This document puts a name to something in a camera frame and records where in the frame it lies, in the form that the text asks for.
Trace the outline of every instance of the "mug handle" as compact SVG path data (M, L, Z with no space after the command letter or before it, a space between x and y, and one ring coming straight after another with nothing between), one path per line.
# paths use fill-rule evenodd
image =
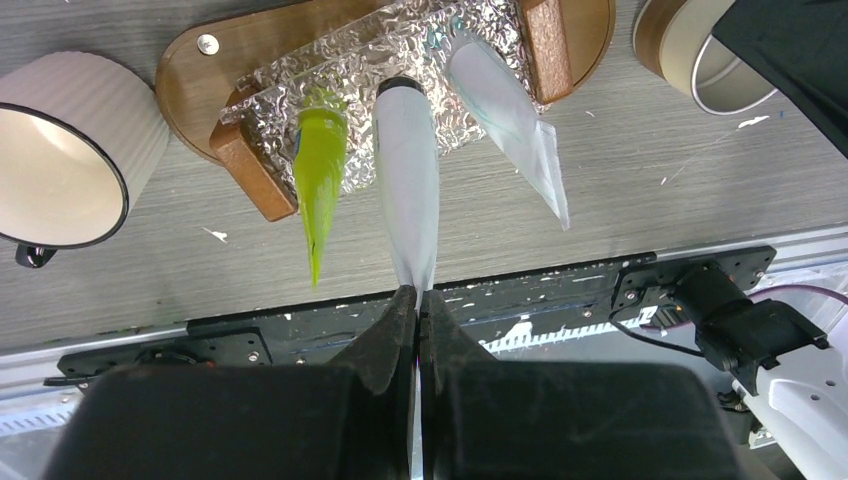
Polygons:
M18 265L27 268L41 268L47 265L53 255L56 255L56 250L18 245L18 250L15 252L15 261L18 262Z

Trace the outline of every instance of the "black cap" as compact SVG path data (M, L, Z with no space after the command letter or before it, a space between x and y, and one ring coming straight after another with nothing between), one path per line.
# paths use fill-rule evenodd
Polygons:
M395 88L395 87L414 88L415 90L418 90L419 92L424 94L424 87L422 87L420 83L416 82L415 80L413 80L409 77L399 76L399 77L388 78L388 79L380 82L380 86L377 87L377 96L379 97L386 90L388 90L390 88Z

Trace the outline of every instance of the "brown wooden handle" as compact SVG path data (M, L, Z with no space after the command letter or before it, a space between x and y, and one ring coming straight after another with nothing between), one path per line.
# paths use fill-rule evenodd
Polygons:
M233 92L227 105L233 105L252 92ZM209 146L239 187L269 222L297 212L297 198L281 175L266 166L256 147L248 141L241 122L225 125L219 120L209 138Z
M521 20L530 50L536 101L546 105L574 90L561 2L521 0Z

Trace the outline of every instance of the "aluminum foil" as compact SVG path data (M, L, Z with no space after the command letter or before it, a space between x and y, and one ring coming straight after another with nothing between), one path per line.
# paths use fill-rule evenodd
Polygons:
M352 193L376 176L371 111L377 86L386 78L406 75L422 84L432 105L440 154L485 137L442 74L447 59L440 46L454 29L492 45L532 98L517 8L514 0L399 1L241 79L242 87L267 88L224 109L221 119L244 121L272 168L294 185L298 112L316 90L332 92L347 104L349 158L341 192Z

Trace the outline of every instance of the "wooden tray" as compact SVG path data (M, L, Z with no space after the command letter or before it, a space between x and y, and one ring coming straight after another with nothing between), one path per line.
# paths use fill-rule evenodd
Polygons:
M237 79L390 3L312 0L185 31L165 50L156 71L156 96L165 120L192 151L220 165L209 137ZM609 47L615 29L615 0L565 0L561 5L571 78L577 89L586 83ZM198 49L197 39L203 34L218 40L220 48L215 55L204 55Z

